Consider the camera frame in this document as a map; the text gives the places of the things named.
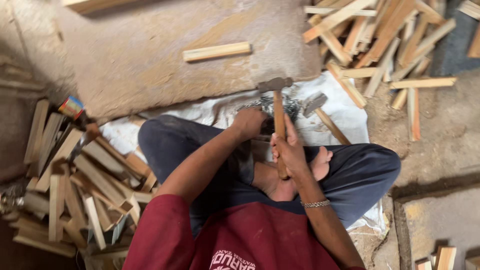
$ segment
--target dirt floor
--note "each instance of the dirt floor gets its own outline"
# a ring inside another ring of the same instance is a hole
[[[53,1],[0,0],[0,49],[49,82],[49,98],[60,104],[76,93],[73,71],[57,28]],[[453,87],[420,90],[421,141],[408,140],[406,108],[394,110],[394,93],[384,84],[368,100],[370,140],[396,151],[402,171],[392,190],[422,189],[442,178],[480,171],[480,70],[465,72]],[[377,236],[361,227],[351,235],[368,269],[399,269],[390,194],[383,200],[390,231]]]

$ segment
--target claw hammer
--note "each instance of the claw hammer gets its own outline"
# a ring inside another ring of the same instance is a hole
[[[282,89],[284,87],[292,86],[292,78],[274,78],[268,82],[259,83],[257,89],[261,92],[273,91],[273,112],[274,112],[274,124],[275,124],[275,133],[278,134],[282,139],[285,140],[285,119],[283,116],[283,99],[282,99]],[[277,170],[278,177],[280,179],[287,179],[287,167],[282,159],[282,153],[278,157]]]

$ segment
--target metal hammer head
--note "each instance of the metal hammer head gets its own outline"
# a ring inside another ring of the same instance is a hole
[[[290,87],[293,84],[292,78],[274,78],[271,79],[268,82],[261,82],[257,85],[257,89],[264,93],[267,91],[273,91],[273,90],[282,90],[284,87]]]
[[[312,111],[323,106],[327,99],[327,96],[321,93],[316,99],[309,101],[303,110],[303,116],[305,116],[305,118],[309,118],[312,114]]]

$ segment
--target red t-shirt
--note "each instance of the red t-shirt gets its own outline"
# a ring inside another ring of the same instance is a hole
[[[254,202],[212,215],[194,240],[185,201],[158,196],[145,208],[123,269],[339,269],[307,221]]]

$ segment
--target man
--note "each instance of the man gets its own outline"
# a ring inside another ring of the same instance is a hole
[[[391,186],[398,155],[374,144],[303,147],[285,115],[287,140],[274,133],[270,143],[290,177],[280,180],[248,152],[265,118],[246,109],[226,130],[173,116],[142,125],[139,144],[162,185],[124,269],[364,268],[345,228]]]

